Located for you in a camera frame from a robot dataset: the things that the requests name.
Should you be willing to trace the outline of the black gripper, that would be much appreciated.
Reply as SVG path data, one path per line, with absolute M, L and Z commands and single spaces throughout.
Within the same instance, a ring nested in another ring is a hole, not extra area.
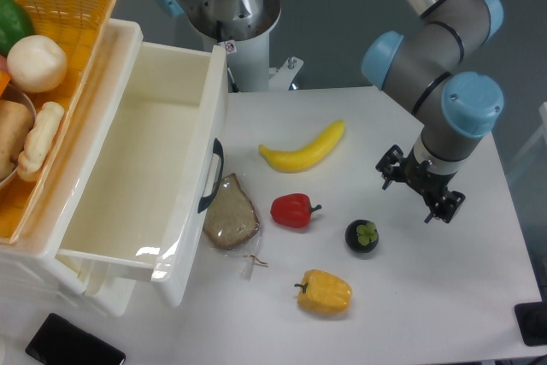
M 425 223 L 429 223 L 432 219 L 450 223 L 466 196 L 459 191 L 448 191 L 449 176 L 435 174 L 429 168 L 429 161 L 418 163 L 413 153 L 404 156 L 403 151 L 396 144 L 379 159 L 375 166 L 384 181 L 383 190 L 386 190 L 392 182 L 404 182 L 423 197 L 429 208 Z

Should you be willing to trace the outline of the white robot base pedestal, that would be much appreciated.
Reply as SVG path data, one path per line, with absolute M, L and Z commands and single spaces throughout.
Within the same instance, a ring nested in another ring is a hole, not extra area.
M 280 0 L 203 0 L 187 12 L 203 48 L 225 49 L 231 92 L 296 90 L 303 60 L 290 56 L 270 65 L 270 33 L 281 16 Z

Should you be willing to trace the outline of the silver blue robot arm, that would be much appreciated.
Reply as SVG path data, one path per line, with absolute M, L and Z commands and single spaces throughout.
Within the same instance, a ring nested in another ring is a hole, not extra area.
M 156 0 L 172 16 L 186 15 L 205 49 L 227 54 L 233 91 L 274 91 L 289 86 L 296 62 L 269 63 L 269 34 L 280 0 Z M 413 149 L 391 147 L 377 163 L 386 185 L 404 183 L 417 192 L 430 217 L 451 221 L 464 201 L 450 180 L 503 110 L 503 93 L 491 78 L 452 69 L 503 23 L 499 0 L 407 0 L 423 27 L 412 38 L 380 35 L 362 58 L 367 80 L 422 123 Z

